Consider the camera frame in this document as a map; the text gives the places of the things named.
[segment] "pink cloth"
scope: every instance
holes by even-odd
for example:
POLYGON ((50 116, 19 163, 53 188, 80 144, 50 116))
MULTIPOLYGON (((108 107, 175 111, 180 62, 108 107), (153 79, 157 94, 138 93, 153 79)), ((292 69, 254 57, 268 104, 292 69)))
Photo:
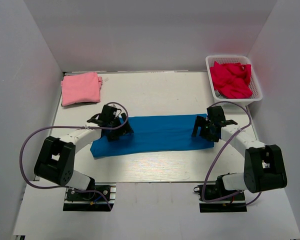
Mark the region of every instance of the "pink cloth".
POLYGON ((65 76, 61 82, 62 106, 75 103, 100 102, 102 77, 96 72, 65 76))

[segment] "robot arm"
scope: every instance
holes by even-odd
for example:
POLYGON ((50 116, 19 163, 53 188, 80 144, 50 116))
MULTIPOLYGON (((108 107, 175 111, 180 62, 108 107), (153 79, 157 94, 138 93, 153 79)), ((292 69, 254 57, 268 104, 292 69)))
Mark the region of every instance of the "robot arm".
MULTIPOLYGON (((212 142, 228 141, 240 127, 233 120, 226 120, 221 106, 207 108, 207 118, 197 116, 192 136, 199 135, 212 142)), ((265 145, 241 131, 230 144, 244 157, 244 172, 221 175, 217 178, 221 196, 227 191, 249 190, 258 193, 287 186, 287 176, 281 149, 277 145, 265 145)))
MULTIPOLYGON (((134 132, 128 121, 116 130, 89 128, 120 126, 122 123, 116 116, 117 110, 115 107, 104 105, 100 114, 94 115, 87 121, 86 129, 75 130, 60 138, 48 136, 43 142, 34 167, 34 174, 62 187, 67 186, 82 191, 94 189, 95 180, 92 177, 74 170, 75 154, 103 136, 106 136, 108 141, 115 141, 122 135, 134 132)), ((122 113, 121 116, 125 121, 126 114, 122 113)))

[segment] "blue towel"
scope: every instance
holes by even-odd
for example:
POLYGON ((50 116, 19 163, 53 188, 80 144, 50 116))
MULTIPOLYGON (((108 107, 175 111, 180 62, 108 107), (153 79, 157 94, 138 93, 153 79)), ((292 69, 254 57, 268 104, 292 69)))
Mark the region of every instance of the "blue towel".
POLYGON ((191 137, 196 116, 197 114, 129 117, 134 134, 121 136, 120 140, 111 142, 103 136, 92 143, 90 151, 93 157, 100 158, 144 152, 212 148, 213 142, 200 136, 191 137))

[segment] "red cloth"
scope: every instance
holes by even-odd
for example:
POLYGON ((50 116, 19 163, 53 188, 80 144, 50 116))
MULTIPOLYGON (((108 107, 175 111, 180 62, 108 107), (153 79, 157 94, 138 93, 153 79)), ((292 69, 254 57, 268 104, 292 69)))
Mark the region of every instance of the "red cloth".
POLYGON ((219 64, 210 67, 214 90, 229 99, 247 99, 253 94, 249 83, 251 65, 241 63, 219 64))

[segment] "plastic basket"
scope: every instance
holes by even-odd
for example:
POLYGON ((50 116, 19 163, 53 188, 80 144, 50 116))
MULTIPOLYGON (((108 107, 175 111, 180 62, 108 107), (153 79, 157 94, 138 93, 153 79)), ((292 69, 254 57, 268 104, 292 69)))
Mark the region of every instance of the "plastic basket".
POLYGON ((262 97, 263 97, 262 92, 260 89, 260 85, 258 83, 258 79, 255 74, 255 71, 253 69, 253 66, 251 66, 251 79, 250 79, 250 84, 249 84, 249 88, 252 91, 252 96, 250 98, 236 98, 236 99, 218 98, 215 93, 215 88, 214 88, 214 84, 212 82, 211 72, 210 72, 210 67, 212 67, 215 64, 215 62, 217 62, 218 64, 235 64, 235 63, 251 64, 251 62, 249 61, 249 59, 246 56, 240 56, 240 55, 211 55, 211 56, 207 56, 205 58, 205 63, 206 63, 207 71, 208 71, 211 91, 212 91, 213 100, 215 103, 220 102, 220 101, 229 101, 229 102, 234 102, 236 104, 239 104, 241 106, 247 106, 252 102, 260 101, 262 99, 262 97))

